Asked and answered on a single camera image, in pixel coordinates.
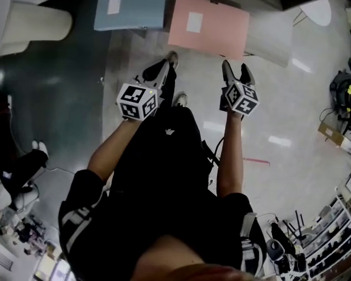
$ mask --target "blue box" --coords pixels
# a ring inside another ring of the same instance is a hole
[[[163,28],[165,0],[98,0],[94,29]]]

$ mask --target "white sneaker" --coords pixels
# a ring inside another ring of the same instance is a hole
[[[33,148],[33,150],[38,150],[39,149],[39,144],[37,143],[36,140],[31,142],[31,147]]]
[[[187,95],[184,92],[179,92],[173,101],[173,106],[187,107]]]
[[[173,66],[174,71],[177,69],[179,64],[178,53],[175,51],[170,51],[165,57],[171,66]]]
[[[39,142],[39,150],[44,152],[45,154],[47,154],[47,156],[49,157],[48,155],[48,150],[47,150],[47,146],[45,143],[43,142]]]

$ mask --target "paper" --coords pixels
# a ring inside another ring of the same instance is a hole
[[[115,15],[119,13],[120,4],[121,4],[121,0],[109,0],[108,15]]]
[[[327,135],[329,135],[329,136],[332,136],[333,135],[333,131],[331,131],[330,129],[326,129],[325,130],[325,133],[327,134]]]
[[[189,12],[186,30],[190,32],[200,33],[203,14],[197,12]]]

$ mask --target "pink box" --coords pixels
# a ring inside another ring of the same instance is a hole
[[[209,0],[176,0],[168,44],[243,60],[249,17]]]

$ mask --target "cube with fiducial marker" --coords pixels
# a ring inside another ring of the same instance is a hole
[[[117,97],[117,105],[124,118],[144,121],[159,106],[157,90],[124,83]]]
[[[259,105],[256,91],[238,81],[232,82],[225,97],[231,109],[242,115],[249,116]]]

